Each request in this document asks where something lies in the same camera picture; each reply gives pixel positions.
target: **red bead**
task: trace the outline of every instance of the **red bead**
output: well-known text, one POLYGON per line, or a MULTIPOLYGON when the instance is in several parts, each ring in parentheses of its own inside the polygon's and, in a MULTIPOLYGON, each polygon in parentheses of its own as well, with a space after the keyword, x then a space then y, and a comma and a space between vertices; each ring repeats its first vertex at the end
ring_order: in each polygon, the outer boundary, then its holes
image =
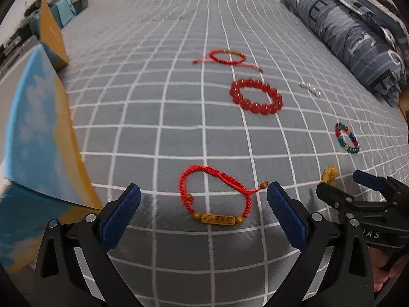
POLYGON ((260 113, 262 115, 268 115, 270 113, 270 105, 267 104, 261 105, 260 113))
POLYGON ((244 109, 245 111, 248 111, 250 107, 252 106, 252 102, 248 99, 243 99, 241 101, 241 108, 244 109))
POLYGON ((261 105, 259 103, 253 103, 251 108, 250 108, 250 111, 252 113, 259 113, 260 110, 261 110, 261 105))
POLYGON ((277 111, 278 111, 277 105, 276 104, 271 104, 270 105, 270 113, 275 114, 275 113, 277 113, 277 111))
POLYGON ((246 85, 246 80, 244 80, 244 79, 239 79, 239 80, 237 81, 237 83, 238 83, 239 87, 244 87, 244 86, 246 85))
POLYGON ((260 81, 260 80, 254 81, 254 87, 256 89, 261 89, 262 85, 263 85, 262 81, 260 81))
POLYGON ((264 83, 264 84, 261 86, 261 91, 268 93, 268 90, 270 90, 270 84, 264 83))
POLYGON ((230 96, 233 96, 235 93, 240 93, 240 88, 236 85, 232 85, 229 94, 230 96))
POLYGON ((272 98, 276 97, 278 95, 277 89, 272 87, 270 90, 268 90, 268 95, 272 98))
POLYGON ((237 93, 237 92, 236 92, 236 93, 233 95, 233 103, 235 103, 235 104, 240 104, 242 100, 243 100, 243 95, 242 95, 241 93, 237 93))
POLYGON ((246 79, 246 87, 254 87, 254 80, 246 79))

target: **gray grid bedsheet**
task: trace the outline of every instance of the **gray grid bedsheet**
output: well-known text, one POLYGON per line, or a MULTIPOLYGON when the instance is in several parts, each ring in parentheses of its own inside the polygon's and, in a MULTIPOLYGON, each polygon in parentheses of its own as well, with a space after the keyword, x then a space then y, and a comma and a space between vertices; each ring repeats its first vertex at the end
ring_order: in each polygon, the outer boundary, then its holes
MULTIPOLYGON (((337 187, 365 199, 380 195, 352 181, 355 169, 407 183, 406 123, 373 97, 286 8, 272 0, 109 0, 91 6, 63 30, 70 65, 60 73, 70 96, 79 148, 105 203, 130 182, 142 203, 110 252, 144 306, 261 306, 299 252, 289 245, 265 192, 253 196, 234 227, 195 222, 183 208, 177 179, 192 164, 210 165, 255 188, 279 181, 309 211, 336 217, 318 200, 322 170, 339 167, 337 187), (211 49, 245 52, 264 69, 192 65, 211 49), (260 78, 276 87, 277 115, 254 115, 231 102, 233 80, 260 78), (320 98, 298 86, 310 82, 320 98), (349 126, 361 151, 349 155, 334 126, 349 126)), ((260 91, 244 90, 267 102, 260 91)), ((242 196, 196 173, 194 208, 240 214, 242 196)), ((308 296, 325 273, 325 256, 308 296)), ((97 293, 89 270, 87 283, 97 293)))

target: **screw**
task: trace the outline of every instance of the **screw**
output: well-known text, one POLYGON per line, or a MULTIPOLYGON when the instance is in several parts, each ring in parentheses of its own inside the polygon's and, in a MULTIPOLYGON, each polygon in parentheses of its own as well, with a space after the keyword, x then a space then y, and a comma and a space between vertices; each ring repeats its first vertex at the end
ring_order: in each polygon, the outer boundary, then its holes
POLYGON ((85 221, 87 222, 87 223, 92 223, 95 219, 96 219, 96 215, 94 215, 94 214, 88 214, 86 217, 85 217, 85 221))
POLYGON ((321 221, 321 220, 322 220, 322 215, 319 214, 318 212, 314 212, 314 213, 311 215, 311 218, 314 219, 315 221, 321 221))
POLYGON ((50 221, 50 222, 48 223, 48 226, 51 227, 51 228, 53 228, 53 227, 56 227, 57 224, 58 224, 58 221, 57 221, 56 219, 53 219, 52 221, 50 221))
POLYGON ((354 226, 354 227, 358 227, 358 226, 359 226, 359 221, 357 221, 355 218, 352 218, 352 219, 350 220, 350 223, 351 223, 351 225, 354 226))

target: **red string bracelet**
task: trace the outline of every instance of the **red string bracelet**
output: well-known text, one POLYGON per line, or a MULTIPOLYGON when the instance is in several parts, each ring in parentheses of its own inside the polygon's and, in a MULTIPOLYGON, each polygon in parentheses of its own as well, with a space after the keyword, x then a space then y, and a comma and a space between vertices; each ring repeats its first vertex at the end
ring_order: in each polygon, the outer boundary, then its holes
POLYGON ((238 52, 238 51, 233 51, 231 49, 214 49, 209 52, 209 58, 200 58, 200 59, 195 59, 193 60, 193 64, 196 64, 198 62, 217 62, 221 64, 228 64, 230 66, 242 66, 242 67, 249 67, 249 68, 256 68, 259 72, 263 72, 263 70, 259 67, 257 67, 254 64, 251 63, 243 63, 246 60, 246 55, 244 53, 238 52), (228 54, 233 54, 240 56, 240 59, 238 60, 223 60, 219 59, 216 54, 219 53, 228 53, 228 54))
POLYGON ((251 207, 252 207, 252 198, 251 194, 254 194, 262 189, 268 187, 268 182, 263 182, 260 184, 260 188, 255 190, 247 190, 242 183, 238 180, 229 176, 224 172, 220 172, 217 169, 214 169, 209 166, 202 165, 192 165, 183 172, 179 178, 179 192, 181 197, 181 202, 185 206, 186 210, 189 211, 193 219, 202 220, 206 224, 218 224, 218 225, 234 225, 235 223, 241 224, 244 221, 244 218, 247 218, 251 207), (200 212, 195 212, 192 208, 192 203, 194 202, 192 194, 188 193, 186 190, 187 177, 189 174, 194 172, 203 171, 207 174, 210 174, 216 178, 222 180, 225 184, 237 190, 239 193, 243 194, 246 205, 241 216, 226 216, 226 215, 217 215, 217 214, 201 214, 200 212))

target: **hand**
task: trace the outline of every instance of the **hand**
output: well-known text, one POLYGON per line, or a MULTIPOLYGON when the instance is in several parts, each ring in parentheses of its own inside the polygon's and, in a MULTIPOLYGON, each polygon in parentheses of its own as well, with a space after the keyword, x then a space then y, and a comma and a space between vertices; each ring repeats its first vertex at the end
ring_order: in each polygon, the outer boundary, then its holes
POLYGON ((389 272, 387 272, 381 268, 388 262, 388 256, 379 249, 368 248, 368 251, 372 264, 373 290, 378 292, 389 278, 397 278, 400 276, 408 263, 409 254, 398 259, 389 272))

